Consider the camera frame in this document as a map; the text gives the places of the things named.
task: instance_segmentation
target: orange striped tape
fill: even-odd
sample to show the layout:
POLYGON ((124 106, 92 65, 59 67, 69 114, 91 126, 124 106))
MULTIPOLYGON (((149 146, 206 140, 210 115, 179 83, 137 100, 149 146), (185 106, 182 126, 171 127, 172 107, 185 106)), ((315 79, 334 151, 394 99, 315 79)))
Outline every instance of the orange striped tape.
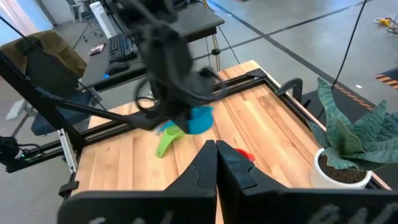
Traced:
POLYGON ((341 86, 336 84, 335 88, 340 90, 340 92, 344 93, 345 95, 347 95, 348 97, 350 97, 354 101, 358 102, 360 105, 364 106, 366 109, 368 109, 368 110, 372 109, 372 106, 370 106, 369 104, 365 103, 363 100, 358 99, 356 96, 354 96, 349 91, 345 90, 343 87, 341 87, 341 86))
POLYGON ((393 87, 394 89, 398 90, 398 81, 393 80, 392 78, 385 76, 385 75, 376 75, 375 78, 380 82, 383 82, 386 85, 393 87))

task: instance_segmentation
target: gray floor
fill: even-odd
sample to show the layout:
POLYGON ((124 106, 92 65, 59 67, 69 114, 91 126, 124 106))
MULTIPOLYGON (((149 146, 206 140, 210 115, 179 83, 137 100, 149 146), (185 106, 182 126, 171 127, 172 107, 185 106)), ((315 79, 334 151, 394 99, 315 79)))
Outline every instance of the gray floor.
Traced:
MULTIPOLYGON (((336 77, 356 17, 360 9, 355 5, 360 0, 249 0, 241 3, 234 0, 213 0, 220 7, 211 4, 217 15, 226 23, 221 26, 240 62, 255 60, 279 83, 294 77, 304 81, 304 93, 317 86, 320 73, 336 77), (296 24, 304 24, 284 30, 296 24)), ((398 90, 377 81, 375 74, 398 67, 398 35, 392 35, 373 23, 377 17, 395 17, 398 2, 395 0, 373 0, 365 7, 359 22, 346 65, 339 81, 377 104, 385 99, 389 112, 398 111, 395 97, 398 90)), ((56 31, 67 40, 81 57, 88 61, 92 46, 106 41, 94 35, 98 24, 66 23, 56 31)), ((228 47, 217 33, 219 48, 228 47)), ((211 37, 207 38, 209 49, 213 48, 211 37)), ((195 61, 195 68, 209 64, 206 40, 189 44, 195 61)), ((222 51, 221 69, 236 65, 230 49, 222 51)), ((210 58, 215 67, 215 60, 210 58)), ((101 93, 102 104, 114 108, 132 101, 133 83, 101 93)), ((21 97, 0 80, 0 135, 9 136, 20 120, 5 122, 8 108, 21 97)), ((32 119, 28 119, 17 135, 21 143, 40 144, 56 139, 56 135, 33 136, 30 131, 32 119)), ((55 223, 55 216, 61 199, 57 196, 59 187, 68 180, 65 163, 60 159, 6 174, 0 172, 0 189, 3 203, 0 209, 0 224, 8 223, 55 223)))

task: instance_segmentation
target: wooden table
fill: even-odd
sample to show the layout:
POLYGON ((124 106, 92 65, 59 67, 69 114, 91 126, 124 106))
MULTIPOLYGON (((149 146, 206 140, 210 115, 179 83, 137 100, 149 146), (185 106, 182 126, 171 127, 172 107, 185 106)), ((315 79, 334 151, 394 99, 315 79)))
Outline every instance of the wooden table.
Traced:
MULTIPOLYGON (((227 80, 257 68, 260 66, 250 61, 220 75, 227 80)), ((312 187, 310 171, 320 146, 311 131, 266 85, 229 96, 212 106, 213 127, 201 135, 186 135, 173 142, 162 159, 155 156, 160 136, 143 130, 85 147, 75 179, 80 182, 79 188, 72 194, 86 190, 163 190, 187 168, 208 139, 222 139, 232 147, 249 151, 260 170, 287 187, 312 187)), ((112 111, 130 114, 137 109, 129 103, 112 111)), ((90 127, 107 121, 92 117, 90 127)), ((220 206, 217 223, 222 223, 220 206)))

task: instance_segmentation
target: snake plant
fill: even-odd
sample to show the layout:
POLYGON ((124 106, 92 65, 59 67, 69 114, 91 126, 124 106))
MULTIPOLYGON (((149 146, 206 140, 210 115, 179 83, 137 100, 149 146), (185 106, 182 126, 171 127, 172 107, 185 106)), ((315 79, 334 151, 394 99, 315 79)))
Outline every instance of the snake plant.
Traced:
POLYGON ((322 155, 327 156, 328 166, 368 171, 398 162, 398 113, 387 114, 386 101, 351 123, 322 78, 318 78, 318 96, 326 113, 326 133, 314 122, 307 123, 325 149, 322 155))

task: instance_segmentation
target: soil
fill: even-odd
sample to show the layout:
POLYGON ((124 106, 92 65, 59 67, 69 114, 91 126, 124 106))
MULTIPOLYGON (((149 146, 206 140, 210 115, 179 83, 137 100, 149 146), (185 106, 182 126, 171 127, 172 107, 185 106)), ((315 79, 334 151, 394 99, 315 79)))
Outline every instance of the soil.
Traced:
POLYGON ((328 166, 327 156, 320 156, 318 158, 318 163, 321 170, 333 180, 336 180, 345 184, 355 184, 363 180, 366 176, 366 172, 356 171, 356 170, 336 170, 333 167, 328 166))

